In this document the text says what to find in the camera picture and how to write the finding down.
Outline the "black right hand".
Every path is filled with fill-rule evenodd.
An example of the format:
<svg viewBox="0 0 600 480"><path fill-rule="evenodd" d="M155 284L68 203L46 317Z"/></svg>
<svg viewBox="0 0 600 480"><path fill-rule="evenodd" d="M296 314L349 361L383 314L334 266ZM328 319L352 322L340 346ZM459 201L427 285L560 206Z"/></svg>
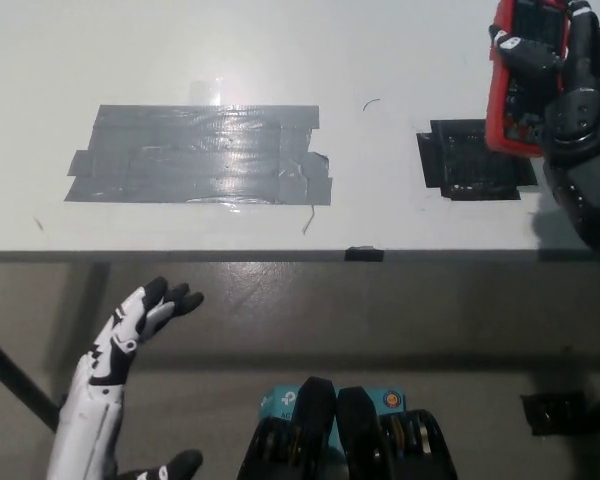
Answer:
<svg viewBox="0 0 600 480"><path fill-rule="evenodd" d="M501 1L489 36L487 146L543 158L555 200L600 250L600 202L572 176L600 157L598 15L587 1Z"/></svg>

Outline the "white and black left hand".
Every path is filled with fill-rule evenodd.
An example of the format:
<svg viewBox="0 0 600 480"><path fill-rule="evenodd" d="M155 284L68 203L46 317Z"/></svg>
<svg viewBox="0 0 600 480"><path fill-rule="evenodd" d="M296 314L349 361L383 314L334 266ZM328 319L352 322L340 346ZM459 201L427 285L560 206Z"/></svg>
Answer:
<svg viewBox="0 0 600 480"><path fill-rule="evenodd" d="M126 384L141 346L171 320L204 301L186 283L169 286L158 276L138 287L111 313L91 347L80 357L46 471L48 479L191 479L203 463L196 449L168 462L120 473L116 446L124 417Z"/></svg>

